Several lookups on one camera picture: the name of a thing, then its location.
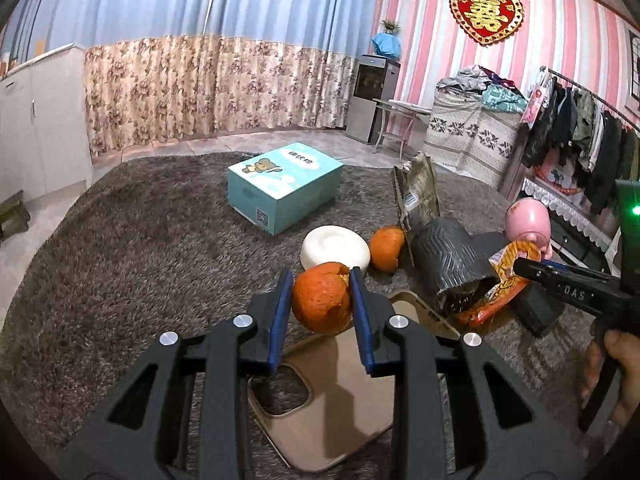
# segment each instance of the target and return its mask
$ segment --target box lid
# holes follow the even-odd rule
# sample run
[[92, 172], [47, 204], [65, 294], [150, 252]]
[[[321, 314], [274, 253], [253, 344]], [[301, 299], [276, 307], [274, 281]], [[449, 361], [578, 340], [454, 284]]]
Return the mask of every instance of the box lid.
[[278, 200], [341, 167], [334, 158], [294, 142], [228, 169]]

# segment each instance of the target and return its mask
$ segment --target human hand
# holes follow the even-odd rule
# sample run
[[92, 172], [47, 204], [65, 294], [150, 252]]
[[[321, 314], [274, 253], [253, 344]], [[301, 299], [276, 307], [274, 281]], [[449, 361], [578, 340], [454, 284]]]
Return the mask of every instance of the human hand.
[[[627, 332], [609, 330], [604, 336], [604, 346], [611, 357], [620, 362], [624, 370], [620, 398], [611, 413], [610, 420], [623, 428], [640, 404], [640, 338]], [[596, 341], [591, 341], [585, 352], [585, 385], [582, 398], [586, 400], [600, 378], [603, 356]]]

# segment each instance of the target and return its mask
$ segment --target cartoon bear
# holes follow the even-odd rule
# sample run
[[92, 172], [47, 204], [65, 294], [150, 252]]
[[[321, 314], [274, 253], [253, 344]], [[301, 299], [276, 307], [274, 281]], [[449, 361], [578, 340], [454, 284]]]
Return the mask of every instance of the cartoon bear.
[[242, 168], [243, 173], [273, 173], [275, 171], [282, 171], [282, 168], [276, 166], [268, 158], [261, 158], [253, 165], [247, 164], [245, 168]]

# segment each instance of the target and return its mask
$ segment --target barcode label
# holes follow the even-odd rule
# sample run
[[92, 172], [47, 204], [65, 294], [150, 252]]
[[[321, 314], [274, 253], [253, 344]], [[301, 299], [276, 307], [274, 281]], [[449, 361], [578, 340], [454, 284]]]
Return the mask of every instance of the barcode label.
[[255, 220], [258, 224], [269, 227], [269, 215], [264, 211], [260, 211], [258, 208], [255, 209]]
[[409, 191], [405, 196], [404, 196], [404, 206], [411, 210], [411, 208], [413, 208], [413, 206], [415, 206], [418, 203], [418, 197], [415, 196], [411, 191]]

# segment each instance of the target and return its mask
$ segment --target white cabinet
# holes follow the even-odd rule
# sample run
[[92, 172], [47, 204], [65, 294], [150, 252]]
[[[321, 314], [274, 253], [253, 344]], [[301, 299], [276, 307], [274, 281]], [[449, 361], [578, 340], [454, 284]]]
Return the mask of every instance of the white cabinet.
[[0, 202], [21, 189], [28, 202], [77, 182], [90, 186], [83, 59], [67, 47], [0, 81]]

